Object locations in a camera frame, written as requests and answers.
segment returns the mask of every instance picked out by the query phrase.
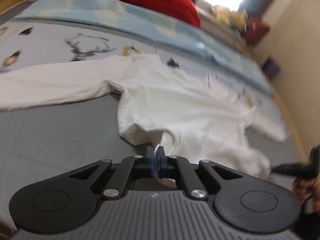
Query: round black pad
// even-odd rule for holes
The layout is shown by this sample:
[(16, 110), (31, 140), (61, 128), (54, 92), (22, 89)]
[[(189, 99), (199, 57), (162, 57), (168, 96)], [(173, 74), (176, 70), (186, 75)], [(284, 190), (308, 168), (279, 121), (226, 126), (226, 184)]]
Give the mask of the round black pad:
[(268, 212), (277, 207), (278, 200), (265, 191), (249, 191), (242, 195), (241, 203), (251, 211)]
[(57, 211), (69, 203), (69, 196), (58, 190), (47, 190), (35, 195), (32, 199), (33, 206), (41, 211)]
[(44, 180), (16, 192), (9, 211), (17, 227), (38, 234), (56, 234), (85, 223), (97, 206), (81, 179)]
[(250, 176), (223, 181), (213, 208), (229, 225), (257, 234), (290, 228), (300, 213), (300, 203), (289, 190)]

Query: ribbed gray plastic surface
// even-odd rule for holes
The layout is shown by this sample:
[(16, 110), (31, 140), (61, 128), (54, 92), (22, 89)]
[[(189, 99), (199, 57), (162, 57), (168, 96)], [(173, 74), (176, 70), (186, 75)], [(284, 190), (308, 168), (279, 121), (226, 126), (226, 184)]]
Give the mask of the ribbed gray plastic surface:
[(13, 240), (298, 240), (292, 232), (251, 235), (229, 228), (207, 202), (191, 200), (182, 191), (128, 191), (106, 201), (86, 224), (57, 235), (18, 231)]

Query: beige wall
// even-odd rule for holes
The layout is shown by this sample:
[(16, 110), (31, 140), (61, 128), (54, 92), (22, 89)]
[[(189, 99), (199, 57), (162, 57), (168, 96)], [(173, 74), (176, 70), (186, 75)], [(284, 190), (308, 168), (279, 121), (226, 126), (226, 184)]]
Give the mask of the beige wall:
[(272, 82), (289, 110), (303, 148), (320, 143), (320, 0), (275, 0), (264, 14), (271, 32), (256, 48), (281, 72)]

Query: purple object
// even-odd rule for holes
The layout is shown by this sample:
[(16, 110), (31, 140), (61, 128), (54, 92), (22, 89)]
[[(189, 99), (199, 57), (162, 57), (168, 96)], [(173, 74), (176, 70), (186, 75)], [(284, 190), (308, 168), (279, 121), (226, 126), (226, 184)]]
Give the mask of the purple object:
[(268, 59), (264, 62), (262, 66), (262, 71), (269, 78), (269, 80), (273, 80), (276, 77), (276, 75), (280, 72), (280, 67), (271, 57), (268, 57)]

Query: person's hand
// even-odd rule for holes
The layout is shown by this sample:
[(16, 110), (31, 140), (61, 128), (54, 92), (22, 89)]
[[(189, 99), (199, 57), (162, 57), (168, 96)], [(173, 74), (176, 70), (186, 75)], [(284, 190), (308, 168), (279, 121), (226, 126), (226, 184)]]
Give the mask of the person's hand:
[(313, 212), (320, 212), (320, 180), (318, 179), (296, 179), (293, 182), (292, 192), (303, 204), (313, 195)]

